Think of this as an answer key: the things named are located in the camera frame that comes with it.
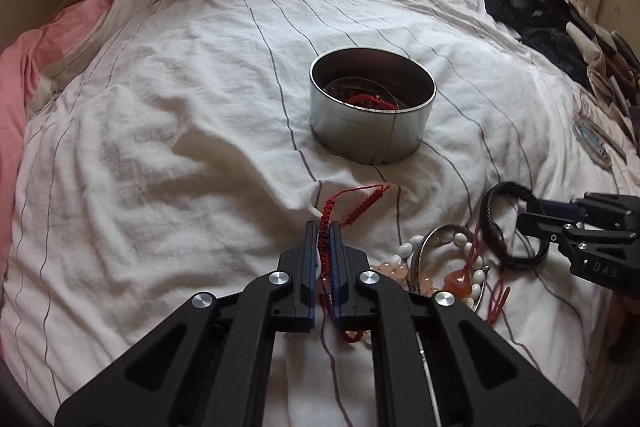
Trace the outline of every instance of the black leather bracelet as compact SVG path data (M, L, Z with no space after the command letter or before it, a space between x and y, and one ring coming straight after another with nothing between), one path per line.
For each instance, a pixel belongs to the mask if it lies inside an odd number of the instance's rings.
M527 187L516 182L500 182L494 185L482 198L480 205L480 230L486 245L496 254L503 268L516 270L531 269L542 263L549 250L548 241L540 241L538 253L533 257L516 257L509 254L504 243L502 230L492 217L492 204L496 196L511 196L526 201L531 211L537 214L545 214L545 210Z

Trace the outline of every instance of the white bedsheet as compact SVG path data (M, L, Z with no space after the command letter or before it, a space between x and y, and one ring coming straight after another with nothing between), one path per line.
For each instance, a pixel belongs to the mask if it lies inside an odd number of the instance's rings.
M309 65L354 44L408 54L438 84L424 144L399 164L354 164L309 129ZM628 166L614 153L613 175L591 162L571 133L580 105ZM392 186L343 229L375 263L440 224L475 225L498 180L558 200L640 193L640 162L616 124L482 0L160 0L30 121L27 138L36 133L18 178L0 333L49 419L191 295L240 291L274 269L342 188ZM340 198L334 216L362 197ZM511 242L513 208L498 222ZM520 240L513 248L524 253ZM554 247L508 283L496 330L578 403L609 293L570 276ZM367 347L326 325L336 393L319 335L278 337L264 424L344 425L339 394L353 425L375 425Z

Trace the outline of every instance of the round tin container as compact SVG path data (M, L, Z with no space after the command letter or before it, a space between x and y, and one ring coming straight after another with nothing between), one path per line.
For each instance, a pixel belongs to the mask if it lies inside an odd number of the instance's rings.
M436 84L417 62L376 48L342 48L311 64L311 129L337 155L366 165L404 160L420 146ZM354 97L379 100L359 107Z

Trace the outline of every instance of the metal screw head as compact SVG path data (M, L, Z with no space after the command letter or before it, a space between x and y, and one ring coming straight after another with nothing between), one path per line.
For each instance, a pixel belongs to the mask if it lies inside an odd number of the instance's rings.
M269 282L276 286L281 286L289 282L289 274L287 272L271 272L269 274Z
M438 292L434 296L434 299L436 299L436 302L440 306L451 306L456 301L456 298L453 296L453 293L449 293L449 292Z
M198 293L191 299L191 304L195 308L208 308L213 304L213 297L208 293Z
M366 272L362 272L360 274L360 280L365 284L375 284L380 280L380 275L371 270L367 270Z

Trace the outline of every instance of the white bead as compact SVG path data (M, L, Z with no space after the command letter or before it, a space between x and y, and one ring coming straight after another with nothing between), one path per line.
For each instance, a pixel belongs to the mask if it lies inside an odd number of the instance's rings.
M479 284L472 284L471 285L471 295L470 297L473 300L478 299L478 297L480 296L480 294L482 293L482 286Z
M484 282L484 272L482 270L476 270L473 277L471 277L471 281L474 284L482 284Z
M414 251L414 247L412 247L411 243L402 243L402 245L398 247L398 255L403 259L409 257L412 251Z
M409 243L411 243L411 246L414 248L418 248L420 246L420 243L424 240L424 236L423 235L414 235L414 237L412 237L411 239L409 239Z
M453 241L453 230L442 230L438 236L441 245L448 245Z
M453 244L459 248L463 248L466 245L466 235L462 232L456 232L453 236Z

